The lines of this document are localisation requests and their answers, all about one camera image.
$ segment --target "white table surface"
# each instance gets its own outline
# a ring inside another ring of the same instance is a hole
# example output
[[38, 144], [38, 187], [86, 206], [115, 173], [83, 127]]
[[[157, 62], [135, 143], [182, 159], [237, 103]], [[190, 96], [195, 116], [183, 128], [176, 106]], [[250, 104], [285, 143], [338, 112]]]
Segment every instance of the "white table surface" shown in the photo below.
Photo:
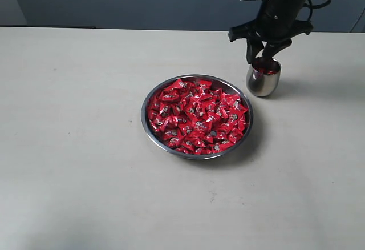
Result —
[[[363, 249], [365, 35], [293, 41], [259, 99], [226, 32], [0, 28], [0, 249]], [[147, 93], [191, 73], [253, 104], [226, 157], [143, 131]]]

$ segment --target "stainless steel bowl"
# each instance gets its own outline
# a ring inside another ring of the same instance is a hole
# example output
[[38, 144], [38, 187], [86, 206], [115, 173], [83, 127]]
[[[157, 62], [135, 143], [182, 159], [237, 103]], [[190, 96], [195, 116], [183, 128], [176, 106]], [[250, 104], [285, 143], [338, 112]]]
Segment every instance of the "stainless steel bowl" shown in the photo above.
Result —
[[[218, 88], [222, 88], [224, 92], [228, 93], [228, 94], [239, 94], [241, 97], [241, 102], [243, 103], [243, 105], [248, 108], [248, 111], [246, 112], [246, 122], [248, 124], [244, 136], [232, 147], [228, 148], [227, 150], [224, 150], [222, 152], [219, 153], [215, 153], [215, 154], [210, 154], [210, 155], [190, 155], [190, 154], [185, 154], [185, 153], [181, 153], [181, 152], [177, 152], [169, 147], [167, 147], [166, 145], [164, 145], [162, 142], [160, 142], [158, 140], [158, 138], [154, 135], [154, 133], [152, 132], [151, 128], [150, 128], [150, 124], [149, 124], [149, 119], [148, 119], [148, 113], [147, 113], [147, 108], [149, 105], [149, 100], [150, 98], [154, 95], [154, 93], [158, 92], [158, 90], [161, 90], [162, 88], [172, 84], [174, 81], [176, 81], [177, 79], [181, 79], [184, 82], [198, 82], [200, 80], [208, 80], [212, 82], [212, 89], [218, 89]], [[162, 148], [163, 150], [174, 154], [176, 156], [180, 156], [186, 159], [192, 159], [192, 160], [205, 160], [205, 159], [212, 159], [215, 157], [219, 157], [222, 155], [227, 154], [228, 152], [234, 150], [235, 148], [237, 148], [248, 136], [248, 134], [250, 133], [252, 124], [253, 124], [253, 109], [252, 106], [248, 100], [248, 98], [245, 96], [245, 94], [243, 94], [241, 92], [241, 90], [239, 90], [236, 86], [226, 82], [225, 80], [216, 78], [216, 77], [212, 77], [212, 76], [207, 76], [207, 75], [183, 75], [183, 76], [177, 76], [175, 78], [166, 80], [163, 83], [160, 83], [158, 86], [156, 86], [146, 97], [146, 99], [143, 102], [142, 105], [142, 109], [141, 109], [141, 120], [142, 120], [142, 125], [144, 130], [146, 131], [147, 135], [149, 136], [149, 138], [156, 144], [158, 145], [160, 148]]]

